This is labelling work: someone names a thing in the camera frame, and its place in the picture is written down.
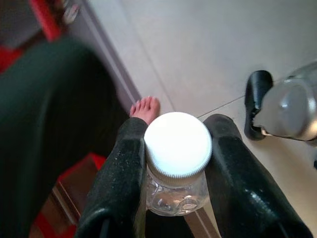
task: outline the clear plastic jar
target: clear plastic jar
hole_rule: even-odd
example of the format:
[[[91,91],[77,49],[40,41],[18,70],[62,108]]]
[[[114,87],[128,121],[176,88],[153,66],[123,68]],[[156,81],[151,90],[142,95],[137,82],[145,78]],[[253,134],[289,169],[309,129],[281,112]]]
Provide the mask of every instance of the clear plastic jar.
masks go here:
[[[186,113],[155,119],[145,136],[147,208],[162,216],[182,216],[209,199],[204,169],[211,157],[211,135]]]
[[[190,184],[169,186],[148,169],[147,208],[152,212],[161,216],[183,216],[202,208],[208,200],[205,172]]]

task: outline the white plastic lid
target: white plastic lid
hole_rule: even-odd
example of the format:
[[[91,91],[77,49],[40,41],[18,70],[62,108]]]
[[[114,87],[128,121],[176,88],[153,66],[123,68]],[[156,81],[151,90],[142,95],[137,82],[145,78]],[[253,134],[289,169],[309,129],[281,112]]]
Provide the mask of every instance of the white plastic lid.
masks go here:
[[[156,118],[144,135],[147,163],[168,185],[193,182],[211,157],[211,135],[196,117],[180,112]]]

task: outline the person's leg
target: person's leg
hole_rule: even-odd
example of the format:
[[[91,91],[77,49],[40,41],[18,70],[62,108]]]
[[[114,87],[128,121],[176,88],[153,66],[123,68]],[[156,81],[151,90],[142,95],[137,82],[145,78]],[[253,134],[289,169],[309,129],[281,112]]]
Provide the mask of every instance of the person's leg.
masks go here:
[[[159,102],[148,97],[131,108],[115,146],[98,172],[79,221],[77,238],[98,238],[108,222],[107,238],[144,236],[146,161],[144,133],[159,115]]]
[[[127,118],[110,75],[71,39],[39,45],[3,73],[0,237],[27,237],[58,175],[100,139],[108,155]]]
[[[205,169],[214,215],[222,238],[312,238],[273,177],[243,143],[233,120],[211,115],[212,136]]]

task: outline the plastic jar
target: plastic jar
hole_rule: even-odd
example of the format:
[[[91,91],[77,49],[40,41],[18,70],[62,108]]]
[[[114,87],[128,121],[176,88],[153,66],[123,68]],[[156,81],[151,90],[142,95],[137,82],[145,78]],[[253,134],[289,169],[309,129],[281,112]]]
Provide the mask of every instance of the plastic jar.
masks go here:
[[[145,136],[147,208],[162,216],[182,216],[209,200],[204,169],[211,135],[196,117],[167,113],[155,119]]]

